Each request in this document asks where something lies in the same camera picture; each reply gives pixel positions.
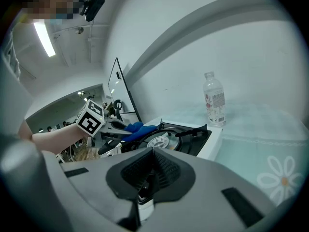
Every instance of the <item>human arm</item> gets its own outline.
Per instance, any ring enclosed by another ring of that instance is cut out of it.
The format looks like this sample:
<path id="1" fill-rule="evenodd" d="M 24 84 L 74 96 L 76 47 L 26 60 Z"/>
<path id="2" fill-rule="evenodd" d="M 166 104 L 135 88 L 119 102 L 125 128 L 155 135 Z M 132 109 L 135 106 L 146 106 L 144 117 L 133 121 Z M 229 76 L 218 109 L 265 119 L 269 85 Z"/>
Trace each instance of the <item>human arm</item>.
<path id="1" fill-rule="evenodd" d="M 51 151 L 54 154 L 71 146 L 83 137 L 88 137 L 77 124 L 72 124 L 56 131 L 32 134 L 26 121 L 23 121 L 18 135 L 21 139 L 32 141 L 38 150 Z"/>

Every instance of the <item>blue cloth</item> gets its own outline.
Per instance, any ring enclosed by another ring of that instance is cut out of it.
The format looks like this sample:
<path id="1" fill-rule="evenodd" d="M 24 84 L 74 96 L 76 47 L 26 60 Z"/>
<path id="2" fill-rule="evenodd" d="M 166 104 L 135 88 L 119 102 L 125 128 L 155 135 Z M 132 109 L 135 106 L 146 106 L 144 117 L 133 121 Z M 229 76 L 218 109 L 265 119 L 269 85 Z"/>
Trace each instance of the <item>blue cloth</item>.
<path id="1" fill-rule="evenodd" d="M 155 131 L 156 126 L 143 126 L 143 123 L 135 122 L 134 124 L 129 124 L 127 127 L 124 128 L 124 130 L 129 131 L 132 134 L 128 137 L 124 137 L 122 140 L 125 142 L 132 142 Z"/>

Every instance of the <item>fluorescent light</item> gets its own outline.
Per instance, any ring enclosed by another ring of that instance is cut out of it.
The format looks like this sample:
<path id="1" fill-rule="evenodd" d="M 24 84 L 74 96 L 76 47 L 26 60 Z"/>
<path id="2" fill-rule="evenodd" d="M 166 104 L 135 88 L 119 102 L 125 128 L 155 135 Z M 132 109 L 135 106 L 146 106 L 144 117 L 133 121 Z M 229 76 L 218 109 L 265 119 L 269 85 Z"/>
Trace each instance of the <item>fluorescent light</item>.
<path id="1" fill-rule="evenodd" d="M 49 57 L 55 55 L 56 53 L 53 49 L 52 43 L 50 42 L 45 24 L 42 22 L 35 22 L 33 24 L 38 33 L 41 43 L 44 46 L 45 51 L 47 52 L 47 55 Z"/>

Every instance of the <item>bottle cap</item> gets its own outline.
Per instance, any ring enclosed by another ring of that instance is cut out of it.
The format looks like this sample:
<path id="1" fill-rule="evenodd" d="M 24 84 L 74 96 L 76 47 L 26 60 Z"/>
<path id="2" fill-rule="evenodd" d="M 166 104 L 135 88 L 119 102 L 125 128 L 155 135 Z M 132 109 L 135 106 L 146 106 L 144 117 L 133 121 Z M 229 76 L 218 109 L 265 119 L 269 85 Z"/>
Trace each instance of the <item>bottle cap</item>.
<path id="1" fill-rule="evenodd" d="M 207 72 L 204 74 L 204 76 L 207 77 L 214 77 L 214 73 L 213 72 Z"/>

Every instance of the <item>bottle label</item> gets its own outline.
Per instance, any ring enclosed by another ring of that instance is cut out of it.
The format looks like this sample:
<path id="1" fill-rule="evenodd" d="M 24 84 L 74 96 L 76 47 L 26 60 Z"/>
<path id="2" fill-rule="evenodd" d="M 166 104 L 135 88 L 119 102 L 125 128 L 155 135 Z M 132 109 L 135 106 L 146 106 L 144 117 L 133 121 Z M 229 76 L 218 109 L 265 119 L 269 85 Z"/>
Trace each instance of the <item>bottle label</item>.
<path id="1" fill-rule="evenodd" d="M 225 121 L 225 97 L 223 89 L 205 94 L 208 119 L 213 123 Z"/>

